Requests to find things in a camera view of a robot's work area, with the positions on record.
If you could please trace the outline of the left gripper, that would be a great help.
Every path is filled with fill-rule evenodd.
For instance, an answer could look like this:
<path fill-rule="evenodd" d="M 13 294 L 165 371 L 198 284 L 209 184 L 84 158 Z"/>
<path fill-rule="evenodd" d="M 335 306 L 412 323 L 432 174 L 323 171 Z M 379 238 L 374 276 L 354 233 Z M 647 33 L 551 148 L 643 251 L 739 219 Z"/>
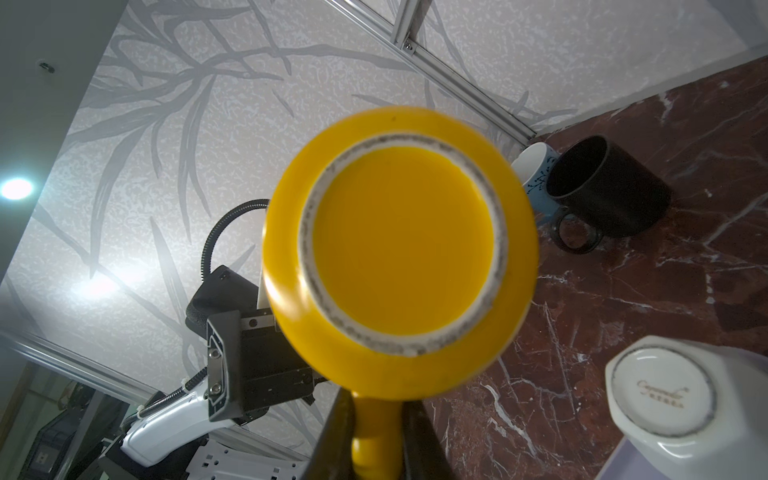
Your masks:
<path fill-rule="evenodd" d="M 209 420 L 249 423 L 273 406 L 315 402 L 325 380 L 294 350 L 270 316 L 238 310 L 212 315 L 206 324 Z"/>

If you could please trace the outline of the teal patterned mug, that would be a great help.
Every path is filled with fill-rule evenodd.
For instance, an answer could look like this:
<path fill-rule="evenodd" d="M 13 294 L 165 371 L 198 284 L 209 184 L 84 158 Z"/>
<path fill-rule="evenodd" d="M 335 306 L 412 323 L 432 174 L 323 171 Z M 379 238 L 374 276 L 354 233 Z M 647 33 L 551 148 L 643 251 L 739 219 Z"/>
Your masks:
<path fill-rule="evenodd" d="M 551 146 L 537 142 L 524 149 L 511 164 L 534 210 L 538 227 L 546 224 L 559 208 L 546 189 L 551 170 L 559 157 Z"/>

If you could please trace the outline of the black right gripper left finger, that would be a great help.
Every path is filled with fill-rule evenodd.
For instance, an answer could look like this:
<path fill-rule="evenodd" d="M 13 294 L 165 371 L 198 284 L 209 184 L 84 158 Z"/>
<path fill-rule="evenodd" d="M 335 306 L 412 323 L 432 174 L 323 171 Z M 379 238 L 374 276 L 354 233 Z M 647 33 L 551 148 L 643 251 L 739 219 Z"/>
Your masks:
<path fill-rule="evenodd" d="M 352 441 L 355 408 L 352 393 L 340 389 L 302 480 L 354 480 Z"/>

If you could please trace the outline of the black mug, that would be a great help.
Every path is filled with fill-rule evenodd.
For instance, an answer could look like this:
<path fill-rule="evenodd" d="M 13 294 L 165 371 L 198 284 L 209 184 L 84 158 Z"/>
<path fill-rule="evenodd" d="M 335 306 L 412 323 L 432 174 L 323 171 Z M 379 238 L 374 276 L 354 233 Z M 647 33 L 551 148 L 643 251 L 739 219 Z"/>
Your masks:
<path fill-rule="evenodd" d="M 593 251 L 604 237 L 637 235 L 656 224 L 672 201 L 672 189 L 615 142 L 602 135 L 585 138 L 564 152 L 546 182 L 558 204 L 548 225 L 550 239 L 576 255 Z M 561 234 L 573 216 L 588 226 L 584 244 L 572 247 Z"/>

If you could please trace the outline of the yellow mug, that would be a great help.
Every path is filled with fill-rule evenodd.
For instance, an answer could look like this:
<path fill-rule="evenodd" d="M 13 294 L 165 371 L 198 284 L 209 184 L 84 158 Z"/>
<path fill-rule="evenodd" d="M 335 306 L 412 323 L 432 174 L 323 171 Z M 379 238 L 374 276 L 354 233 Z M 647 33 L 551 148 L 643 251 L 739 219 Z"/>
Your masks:
<path fill-rule="evenodd" d="M 462 122 L 388 106 L 323 130 L 267 208 L 278 325 L 352 393 L 355 479 L 403 479 L 403 404 L 482 373 L 524 322 L 538 233 L 507 161 Z"/>

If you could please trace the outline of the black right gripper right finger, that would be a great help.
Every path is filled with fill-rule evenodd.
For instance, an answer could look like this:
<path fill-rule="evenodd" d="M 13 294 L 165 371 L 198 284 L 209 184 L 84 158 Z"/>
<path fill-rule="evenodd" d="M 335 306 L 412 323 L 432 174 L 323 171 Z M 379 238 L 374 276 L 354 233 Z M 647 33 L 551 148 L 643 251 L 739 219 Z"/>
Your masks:
<path fill-rule="evenodd" d="M 402 431 L 403 479 L 456 478 L 421 401 L 403 404 Z"/>

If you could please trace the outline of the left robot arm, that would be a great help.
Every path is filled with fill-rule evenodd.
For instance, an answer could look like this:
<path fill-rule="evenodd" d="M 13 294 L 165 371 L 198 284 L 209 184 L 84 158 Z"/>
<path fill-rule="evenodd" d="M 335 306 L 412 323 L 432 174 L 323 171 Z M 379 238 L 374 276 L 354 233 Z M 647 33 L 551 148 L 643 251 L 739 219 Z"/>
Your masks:
<path fill-rule="evenodd" d="M 154 339 L 137 356 L 148 367 L 160 368 L 154 379 L 159 385 L 169 385 L 173 375 L 188 377 L 146 406 L 139 419 L 158 420 L 198 391 L 205 427 L 260 423 L 262 417 L 274 416 L 302 433 L 301 448 L 314 447 L 316 438 L 296 408 L 303 403 L 311 413 L 317 411 L 313 390 L 323 379 L 289 345 L 269 307 L 262 278 L 239 274 L 240 266 L 255 258 L 256 247 L 251 245 L 233 262 L 214 261 L 216 243 L 226 228 L 267 206 L 267 200 L 258 199 L 234 207 L 197 246 L 165 237 L 150 219 L 127 247 L 123 273 L 142 292 L 165 299 L 179 330 L 175 355 L 160 351 L 166 339 Z M 285 413 L 288 407 L 295 409 L 292 415 Z"/>

